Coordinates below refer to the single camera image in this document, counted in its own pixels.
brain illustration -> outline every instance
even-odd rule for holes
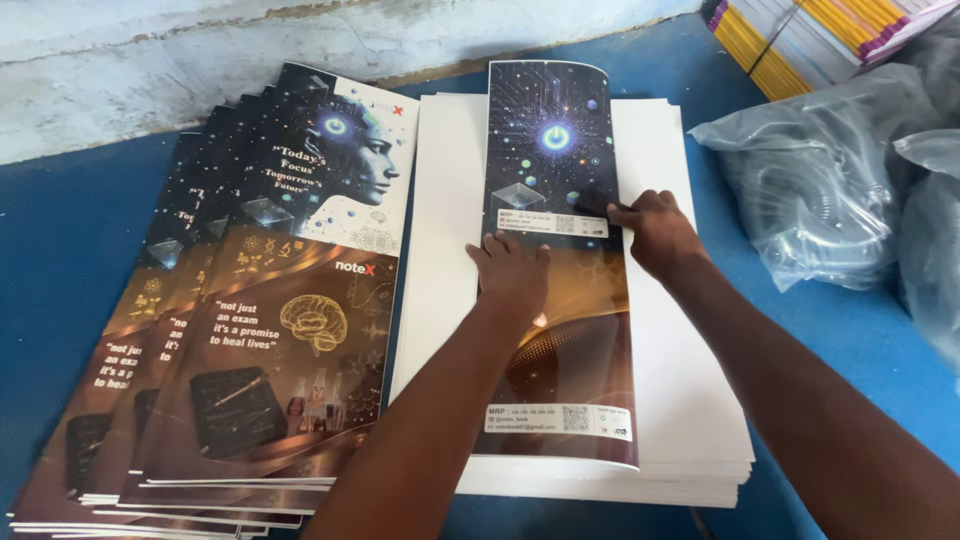
[[[340,305],[319,294],[304,294],[280,310],[280,324],[310,344],[314,356],[332,351],[347,338],[347,317]]]

white label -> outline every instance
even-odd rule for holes
[[[630,411],[609,405],[487,406],[487,433],[566,433],[634,440]]]
[[[610,236],[607,228],[607,220],[602,217],[529,212],[526,210],[498,210],[496,227],[504,231],[573,234],[575,236],[591,236],[593,238],[606,238]]]

dark blue background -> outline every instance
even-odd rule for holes
[[[668,98],[683,108],[686,129],[766,101],[696,15],[525,58],[596,65],[610,74],[612,97]],[[486,73],[474,73],[397,90],[410,96],[483,93],[486,85]],[[147,136],[0,167],[4,509],[59,420],[126,282],[176,136]],[[885,290],[854,292],[818,282],[777,292],[743,233],[716,156],[690,136],[686,152],[697,226],[720,269],[764,313],[960,470],[960,398],[954,378],[896,299]],[[740,489],[739,506],[704,509],[705,520],[720,539],[821,538],[762,443],[754,442],[757,463]],[[0,530],[0,538],[6,538],[9,530]],[[444,537],[699,535],[688,510],[677,506],[458,496]]]

clear plastic bag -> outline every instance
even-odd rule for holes
[[[960,10],[914,38],[894,61],[917,67],[933,106],[948,126],[960,127]]]
[[[811,279],[862,290],[894,274],[899,194],[915,176],[891,141],[941,122],[916,68],[887,64],[690,133],[721,151],[747,236],[780,291]]]
[[[900,277],[914,324],[960,374],[960,130],[898,140],[897,152],[931,172],[903,210]]]

white wall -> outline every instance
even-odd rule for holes
[[[301,61],[358,80],[601,36],[700,0],[0,0],[0,163],[196,125]]]

